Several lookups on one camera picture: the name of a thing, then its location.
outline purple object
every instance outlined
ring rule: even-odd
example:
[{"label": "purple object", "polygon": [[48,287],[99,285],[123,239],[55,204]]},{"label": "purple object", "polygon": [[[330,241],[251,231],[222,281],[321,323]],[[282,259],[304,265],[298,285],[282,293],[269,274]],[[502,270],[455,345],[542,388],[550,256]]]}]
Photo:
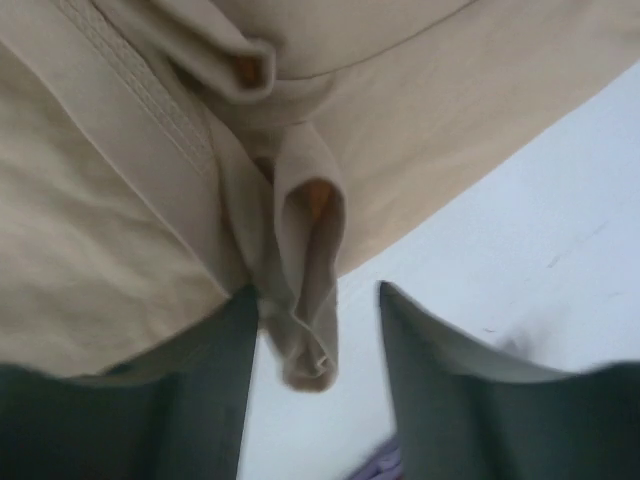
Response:
[{"label": "purple object", "polygon": [[400,446],[398,440],[392,438],[347,480],[398,480],[401,476]]}]

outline beige garment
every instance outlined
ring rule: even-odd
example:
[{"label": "beige garment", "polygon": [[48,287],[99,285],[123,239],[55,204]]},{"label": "beige garment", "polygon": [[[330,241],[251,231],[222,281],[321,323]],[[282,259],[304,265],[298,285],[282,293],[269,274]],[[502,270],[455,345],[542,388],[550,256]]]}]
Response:
[{"label": "beige garment", "polygon": [[0,361],[92,373],[224,299],[0,44]]},{"label": "beige garment", "polygon": [[[95,3],[5,1],[0,42],[42,78],[217,285],[202,272],[191,294],[229,293],[251,278],[285,380],[316,390],[337,371],[334,264],[345,216],[341,272],[414,228],[640,57],[636,0]],[[21,174],[43,181],[26,165]],[[95,229],[85,230],[98,241]],[[160,232],[144,241],[166,239]],[[174,250],[167,264],[184,254],[177,243]],[[59,261],[73,272],[84,258]],[[161,269],[165,260],[157,262]],[[121,284],[110,268],[108,260],[96,268],[91,296],[101,282]],[[24,285],[36,282],[11,271]],[[76,339],[47,345],[50,358],[63,365],[64,350],[75,348],[97,358],[104,346],[94,347],[90,332],[109,323],[119,353],[157,341],[121,334],[113,318],[131,328],[143,321],[120,313],[117,298],[109,303],[109,313],[92,306],[93,320]],[[77,318],[72,302],[65,308]],[[25,315],[14,307],[11,321],[24,325]],[[66,335],[74,324],[60,319]],[[36,328],[34,321],[20,335]],[[46,367],[29,353],[18,359]]]}]

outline fabric fold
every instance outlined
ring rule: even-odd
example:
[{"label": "fabric fold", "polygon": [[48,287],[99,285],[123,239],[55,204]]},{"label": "fabric fold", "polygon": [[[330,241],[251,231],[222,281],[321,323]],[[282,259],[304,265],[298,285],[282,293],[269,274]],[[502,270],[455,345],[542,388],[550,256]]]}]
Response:
[{"label": "fabric fold", "polygon": [[345,225],[335,162],[311,125],[287,127],[272,186],[228,127],[209,120],[230,228],[261,294],[284,381],[325,390],[338,367],[335,261]]},{"label": "fabric fold", "polygon": [[231,103],[252,103],[271,93],[274,49],[244,37],[212,2],[95,1],[117,25],[143,37]]}]

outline fabric seam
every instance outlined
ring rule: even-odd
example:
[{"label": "fabric seam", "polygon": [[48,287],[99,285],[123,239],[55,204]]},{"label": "fabric seam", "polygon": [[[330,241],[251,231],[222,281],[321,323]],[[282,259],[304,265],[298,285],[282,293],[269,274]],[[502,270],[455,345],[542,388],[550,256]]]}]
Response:
[{"label": "fabric seam", "polygon": [[[155,123],[178,147],[184,159],[200,176],[210,177],[214,162],[203,162],[200,159],[213,157],[211,145],[183,114],[144,61],[138,58],[124,39],[110,31],[111,27],[97,11],[90,11],[91,7],[83,7],[77,2],[71,4],[68,0],[59,0],[56,3],[58,9],[94,45],[129,91],[140,100]],[[186,137],[185,129],[198,140],[197,144]]]}]

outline wrinkled cloth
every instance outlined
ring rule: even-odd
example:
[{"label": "wrinkled cloth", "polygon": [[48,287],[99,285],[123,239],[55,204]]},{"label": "wrinkled cloth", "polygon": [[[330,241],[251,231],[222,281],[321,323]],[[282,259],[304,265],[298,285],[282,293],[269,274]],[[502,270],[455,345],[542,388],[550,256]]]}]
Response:
[{"label": "wrinkled cloth", "polygon": [[[252,282],[283,378],[319,391],[339,367],[338,274],[637,61],[640,4],[8,0],[0,44],[31,75],[25,95],[47,98],[38,121],[63,118],[82,144],[47,163],[25,154],[47,128],[23,122],[28,139],[0,165],[3,189],[26,186],[0,218],[2,358],[93,371]],[[154,228],[131,242],[134,211]],[[61,233],[42,235],[53,219]]]}]

